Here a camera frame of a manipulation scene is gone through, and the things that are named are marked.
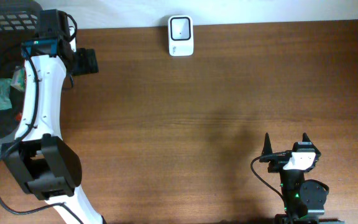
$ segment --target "black cable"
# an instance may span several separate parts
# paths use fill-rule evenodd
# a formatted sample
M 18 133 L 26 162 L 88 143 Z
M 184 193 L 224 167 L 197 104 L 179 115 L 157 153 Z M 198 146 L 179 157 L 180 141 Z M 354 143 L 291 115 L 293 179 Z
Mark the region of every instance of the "black cable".
M 71 83 L 71 87 L 69 87 L 69 88 L 65 88 L 65 87 L 63 87 L 63 90 L 64 90 L 64 91 L 71 90 L 72 88 L 74 88 L 74 78 L 73 78 L 73 72 L 70 72 L 68 75 L 70 75 L 70 83 Z
M 16 150 L 16 146 L 31 132 L 31 129 L 34 127 L 34 123 L 35 120 L 37 118 L 37 110 L 38 110 L 38 98 L 39 98 L 39 79 L 38 79 L 38 75 L 37 75 L 37 70 L 35 69 L 35 65 L 33 63 L 33 61 L 31 60 L 30 54 L 27 51 L 27 49 L 25 47 L 22 48 L 24 53 L 26 54 L 27 59 L 30 62 L 31 68 L 33 70 L 34 73 L 34 82 L 35 82 L 35 102 L 34 102 L 34 112 L 32 115 L 32 119 L 30 124 L 28 124 L 28 128 L 27 131 L 19 138 L 15 139 L 13 144 L 3 153 L 0 155 L 0 163 L 3 159 L 5 159 L 10 153 L 12 153 L 14 150 Z M 35 212 L 39 212 L 48 208 L 52 208 L 54 206 L 61 206 L 62 208 L 64 208 L 68 213 L 70 213 L 80 224 L 83 224 L 83 222 L 80 220 L 80 218 L 78 218 L 78 216 L 76 216 L 64 203 L 53 203 L 50 205 L 45 205 L 43 207 L 39 207 L 36 209 L 32 209 L 32 210 L 28 210 L 28 211 L 24 211 L 24 212 L 18 212 L 15 211 L 13 209 L 11 209 L 9 206 L 7 206 L 4 201 L 2 200 L 1 196 L 0 196 L 0 205 L 7 210 L 8 212 L 14 214 L 14 215 L 28 215 L 31 213 L 35 213 Z
M 272 189 L 274 192 L 276 192 L 278 194 L 278 196 L 280 196 L 280 198 L 283 200 L 283 203 L 284 203 L 284 207 L 287 209 L 287 203 L 284 199 L 284 196 L 278 191 L 276 190 L 274 187 L 272 187 L 270 184 L 268 184 L 264 179 L 262 179 L 257 173 L 256 171 L 254 170 L 254 162 L 259 160 L 259 159 L 263 159 L 264 157 L 263 156 L 258 156 L 256 157 L 254 160 L 252 160 L 251 162 L 251 171 L 254 173 L 254 175 L 262 182 L 264 183 L 268 188 Z M 293 220 L 292 220 L 292 216 L 291 216 L 291 213 L 290 212 L 287 212 L 288 214 L 288 218 L 290 219 L 290 223 L 293 224 Z
M 20 47 L 21 43 L 18 43 L 18 44 L 15 44 L 15 45 L 12 45 L 10 47 L 8 47 L 7 49 L 5 49 L 2 53 L 0 53 L 0 64 L 1 63 L 1 59 L 3 58 L 3 56 L 5 56 L 8 52 L 10 52 L 11 50 L 17 48 L 17 47 Z
M 74 24 L 74 34 L 71 35 L 71 37 L 70 37 L 70 42 L 71 42 L 71 41 L 74 40 L 74 38 L 77 36 L 77 30 L 78 30 L 78 28 L 77 28 L 77 22 L 75 22 L 75 20 L 74 20 L 74 18 L 73 18 L 72 15 L 66 14 L 66 16 L 69 17 L 69 18 L 71 19 L 71 21 L 73 21 L 73 24 Z

